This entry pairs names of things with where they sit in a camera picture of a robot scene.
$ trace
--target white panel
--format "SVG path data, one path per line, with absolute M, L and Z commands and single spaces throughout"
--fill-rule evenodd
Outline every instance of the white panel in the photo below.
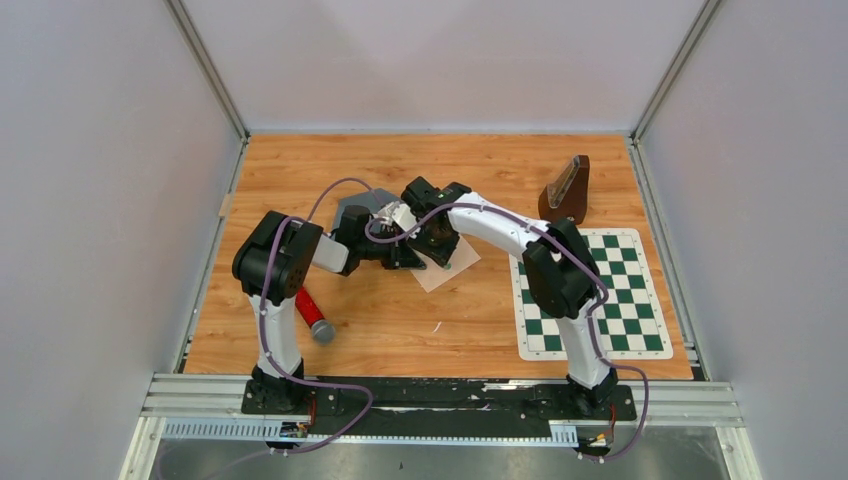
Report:
M 846 18 L 726 2 L 645 140 L 699 343 L 769 479 L 845 477 Z
M 187 0 L 251 129 L 630 129 L 702 0 Z
M 115 478 L 238 141 L 160 0 L 0 6 L 0 477 Z

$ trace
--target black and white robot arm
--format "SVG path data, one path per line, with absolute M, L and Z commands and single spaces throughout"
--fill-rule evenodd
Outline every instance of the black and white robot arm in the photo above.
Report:
M 272 266 L 266 312 L 268 352 L 260 347 L 254 380 L 274 384 L 280 374 L 269 363 L 268 353 L 292 376 L 302 378 L 303 360 L 294 330 L 294 299 L 310 265 L 349 275 L 360 260 L 380 260 L 385 268 L 423 268 L 415 251 L 445 266 L 459 241 L 459 235 L 485 240 L 525 264 L 529 288 L 540 309 L 556 319 L 562 344 L 569 360 L 568 378 L 585 389 L 593 403 L 603 402 L 617 383 L 614 369 L 601 361 L 592 345 L 587 317 L 596 302 L 596 287 L 572 262 L 559 255 L 536 231 L 546 232 L 565 246 L 597 274 L 588 247 L 577 228 L 568 220 L 557 224 L 523 217 L 498 207 L 461 184 L 438 189 L 419 177 L 401 195 L 401 202 L 386 205 L 378 214 L 383 221 L 377 238 L 394 238 L 413 230 L 428 214 L 442 210 L 414 229 L 400 242 L 376 243 L 365 235 L 372 214 L 365 208 L 349 206 L 342 215 L 334 239 L 311 223 L 290 222 L 283 232 L 279 252 Z M 239 250 L 233 275 L 249 296 L 257 322 L 260 321 L 260 294 L 277 227 L 285 218 L 269 212 Z M 298 402 L 296 389 L 291 401 Z

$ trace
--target checkered board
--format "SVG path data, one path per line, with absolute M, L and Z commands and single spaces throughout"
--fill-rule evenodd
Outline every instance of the checkered board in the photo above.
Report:
M 595 312 L 601 344 L 611 359 L 664 360 L 671 340 L 651 280 L 639 232 L 631 228 L 580 229 L 610 298 Z M 566 360 L 556 321 L 539 310 L 524 264 L 509 257 L 518 352 L 524 360 Z

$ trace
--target brown wooden metronome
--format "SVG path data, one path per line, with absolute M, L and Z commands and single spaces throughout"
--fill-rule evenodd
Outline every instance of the brown wooden metronome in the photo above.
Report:
M 542 189 L 539 218 L 555 222 L 568 217 L 580 225 L 589 208 L 589 157 L 576 155 L 562 173 Z

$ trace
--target wood grain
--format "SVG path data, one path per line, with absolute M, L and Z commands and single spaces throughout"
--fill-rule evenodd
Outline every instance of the wood grain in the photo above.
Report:
M 496 204 L 537 217 L 542 186 L 575 154 L 587 154 L 592 161 L 583 227 L 639 230 L 673 344 L 670 360 L 625 363 L 644 368 L 652 378 L 691 378 L 623 138 L 596 135 L 254 136 L 186 372 L 248 373 L 256 363 L 253 312 L 230 269 L 237 249 L 268 210 L 305 216 L 321 191 L 345 176 L 399 194 L 421 175 L 436 186 L 464 183 Z M 361 191 L 353 183 L 339 186 L 314 222 L 330 226 L 338 199 Z M 384 271 L 373 262 L 363 262 L 349 278 L 311 269 L 306 286 L 337 335 L 320 347 L 297 320 L 306 373 L 564 376 L 566 362 L 527 362 L 518 356 L 507 255 L 476 238 L 469 241 L 482 260 L 429 294 L 409 272 Z

